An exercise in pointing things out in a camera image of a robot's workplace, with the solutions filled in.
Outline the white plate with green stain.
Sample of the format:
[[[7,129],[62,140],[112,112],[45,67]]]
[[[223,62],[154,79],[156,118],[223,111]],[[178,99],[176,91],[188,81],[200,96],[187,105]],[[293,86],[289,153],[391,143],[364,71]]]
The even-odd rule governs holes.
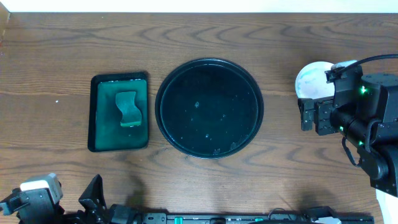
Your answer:
[[[335,86],[327,83],[326,71],[333,66],[330,62],[312,62],[301,69],[295,80],[298,98],[318,99],[333,96]]]

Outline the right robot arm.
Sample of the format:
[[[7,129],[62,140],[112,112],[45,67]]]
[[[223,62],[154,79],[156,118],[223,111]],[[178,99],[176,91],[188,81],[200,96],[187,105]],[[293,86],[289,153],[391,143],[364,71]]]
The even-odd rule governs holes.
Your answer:
[[[385,223],[397,223],[397,75],[365,74],[364,60],[313,62],[295,79],[301,129],[340,133],[369,176]]]

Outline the green scouring sponge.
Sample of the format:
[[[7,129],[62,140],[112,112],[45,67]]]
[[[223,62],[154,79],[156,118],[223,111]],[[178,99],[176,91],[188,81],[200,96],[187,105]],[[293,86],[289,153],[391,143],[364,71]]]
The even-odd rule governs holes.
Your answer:
[[[135,91],[125,91],[116,94],[116,106],[122,113],[121,127],[128,128],[142,124],[142,113],[136,106],[135,98]]]

